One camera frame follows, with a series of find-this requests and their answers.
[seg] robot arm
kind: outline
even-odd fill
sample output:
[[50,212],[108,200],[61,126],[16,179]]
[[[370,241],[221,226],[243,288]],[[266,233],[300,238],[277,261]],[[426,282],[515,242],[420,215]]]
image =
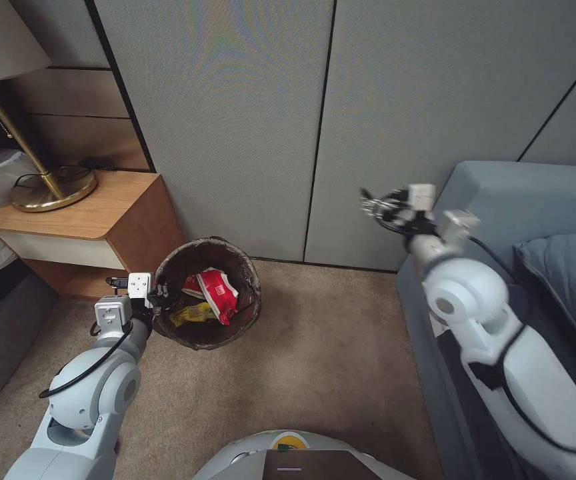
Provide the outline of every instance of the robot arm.
[[119,429],[141,383],[137,364],[151,330],[145,310],[150,284],[150,273],[131,273],[128,295],[95,304],[99,332],[92,348],[68,362],[40,394],[49,400],[46,413],[5,480],[113,477]]
[[363,209],[404,236],[429,310],[452,330],[463,368],[506,440],[551,478],[576,479],[576,385],[542,336],[518,320],[502,278],[464,258],[478,219],[448,211],[437,229],[431,185],[381,199],[363,193]]

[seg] red packaging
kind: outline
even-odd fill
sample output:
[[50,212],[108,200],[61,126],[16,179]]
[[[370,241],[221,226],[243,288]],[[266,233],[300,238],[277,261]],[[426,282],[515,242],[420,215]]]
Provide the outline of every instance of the red packaging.
[[199,282],[197,281],[196,275],[191,275],[190,277],[186,278],[181,291],[192,297],[200,298],[202,300],[205,298],[203,296],[203,292],[201,291],[201,287],[199,286]]
[[197,275],[197,281],[219,322],[230,325],[230,318],[237,313],[238,292],[228,282],[228,276],[221,270],[209,268]]

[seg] carpet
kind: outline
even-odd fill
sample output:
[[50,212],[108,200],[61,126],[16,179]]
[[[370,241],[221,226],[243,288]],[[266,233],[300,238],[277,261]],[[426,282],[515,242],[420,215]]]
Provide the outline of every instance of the carpet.
[[[419,480],[442,478],[395,276],[255,261],[263,308],[240,339],[195,352],[154,333],[119,435],[115,478],[190,479],[230,441],[300,429]],[[30,445],[37,394],[88,348],[94,302],[61,300],[0,392],[0,478]]]

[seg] white drawer front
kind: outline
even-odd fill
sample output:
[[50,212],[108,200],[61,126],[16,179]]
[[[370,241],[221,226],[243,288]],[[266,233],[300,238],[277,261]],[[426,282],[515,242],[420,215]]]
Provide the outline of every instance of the white drawer front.
[[0,237],[21,258],[123,269],[106,240],[45,237],[1,230]]

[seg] wooden nightstand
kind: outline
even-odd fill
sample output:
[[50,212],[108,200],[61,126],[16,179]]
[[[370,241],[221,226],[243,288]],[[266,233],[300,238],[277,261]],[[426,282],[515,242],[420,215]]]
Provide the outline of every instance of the wooden nightstand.
[[0,238],[61,295],[97,300],[106,277],[154,273],[185,240],[160,175],[95,174],[95,191],[60,210],[0,208]]

